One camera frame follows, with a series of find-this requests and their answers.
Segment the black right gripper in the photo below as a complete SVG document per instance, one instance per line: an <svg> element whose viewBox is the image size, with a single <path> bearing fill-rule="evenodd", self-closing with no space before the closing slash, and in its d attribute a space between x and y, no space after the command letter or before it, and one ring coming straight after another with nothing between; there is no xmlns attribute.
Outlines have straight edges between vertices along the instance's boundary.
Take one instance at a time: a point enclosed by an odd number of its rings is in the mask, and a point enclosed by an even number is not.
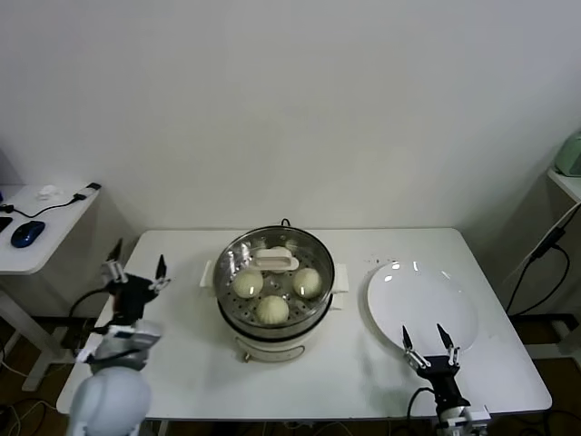
<svg viewBox="0 0 581 436"><path fill-rule="evenodd" d="M468 407L470 402L462 396L455 381L455 376L459 371L459 347L455 346L451 336L440 323L437 324L437 328L448 357L439 355L425 358L419 354L413 347L408 330L402 326L405 358L412 368L422 368L421 378L430 383L435 395L437 409Z"/></svg>

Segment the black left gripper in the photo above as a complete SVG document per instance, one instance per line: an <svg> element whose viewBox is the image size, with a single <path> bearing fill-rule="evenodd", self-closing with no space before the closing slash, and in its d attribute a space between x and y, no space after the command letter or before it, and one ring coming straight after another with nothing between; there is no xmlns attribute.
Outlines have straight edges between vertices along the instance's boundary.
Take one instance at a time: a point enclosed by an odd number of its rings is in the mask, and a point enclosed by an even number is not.
<svg viewBox="0 0 581 436"><path fill-rule="evenodd" d="M167 276L167 264L161 254L157 263L154 280L126 275L120 263L123 239L120 238L104 261L101 273L104 284L111 285L113 296L113 316L111 324L128 326L141 320L144 307L155 299L171 279Z"/></svg>

